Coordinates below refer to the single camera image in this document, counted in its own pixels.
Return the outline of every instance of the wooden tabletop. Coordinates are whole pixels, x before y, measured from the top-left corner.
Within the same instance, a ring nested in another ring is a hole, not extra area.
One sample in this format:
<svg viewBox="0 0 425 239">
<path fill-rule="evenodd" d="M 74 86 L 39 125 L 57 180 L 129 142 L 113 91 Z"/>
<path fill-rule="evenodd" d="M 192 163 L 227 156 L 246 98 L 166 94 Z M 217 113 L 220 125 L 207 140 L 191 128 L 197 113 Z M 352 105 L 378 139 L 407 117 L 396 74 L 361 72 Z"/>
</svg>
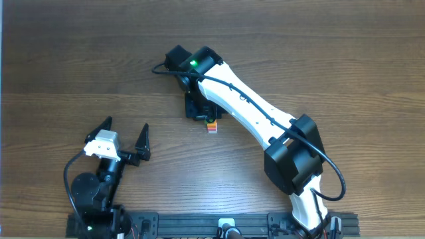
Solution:
<svg viewBox="0 0 425 239">
<path fill-rule="evenodd" d="M 289 212 L 263 150 L 235 119 L 185 117 L 151 67 L 207 45 L 265 100 L 318 124 L 364 236 L 425 228 L 425 4 L 409 1 L 5 1 L 1 231 L 64 236 L 66 162 L 107 116 L 125 149 L 150 125 L 151 161 L 128 167 L 116 203 L 160 213 Z M 94 171 L 84 157 L 70 181 Z M 321 188 L 339 181 L 324 166 Z"/>
</svg>

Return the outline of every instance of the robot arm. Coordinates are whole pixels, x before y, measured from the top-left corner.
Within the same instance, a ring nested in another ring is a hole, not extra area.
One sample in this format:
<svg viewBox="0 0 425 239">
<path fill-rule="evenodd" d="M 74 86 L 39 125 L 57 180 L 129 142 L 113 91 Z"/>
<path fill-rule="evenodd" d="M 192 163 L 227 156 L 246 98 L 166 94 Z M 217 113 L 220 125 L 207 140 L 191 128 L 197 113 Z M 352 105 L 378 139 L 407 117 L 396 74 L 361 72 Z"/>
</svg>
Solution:
<svg viewBox="0 0 425 239">
<path fill-rule="evenodd" d="M 206 46 L 195 54 L 187 52 L 181 46 L 176 46 L 166 56 L 164 65 L 170 74 L 188 73 L 186 76 L 174 74 L 180 87 L 186 92 L 187 117 L 194 120 L 214 121 L 226 112 L 235 117 L 264 149 L 264 170 L 270 180 L 290 196 L 294 219 L 309 234 L 317 234 L 317 229 L 321 228 L 321 220 L 317 215 L 311 189 L 320 192 L 320 174 L 323 172 L 324 160 L 297 140 L 293 140 L 287 146 L 286 143 L 290 137 L 285 131 L 276 124 L 270 123 L 262 112 L 236 90 L 208 78 L 196 77 L 196 75 L 210 76 L 237 87 L 279 124 L 296 131 L 324 152 L 314 121 L 305 115 L 295 119 L 269 104 L 245 85 L 233 73 L 229 65 Z M 318 198 L 317 203 L 325 219 L 327 209 L 322 199 Z"/>
</svg>

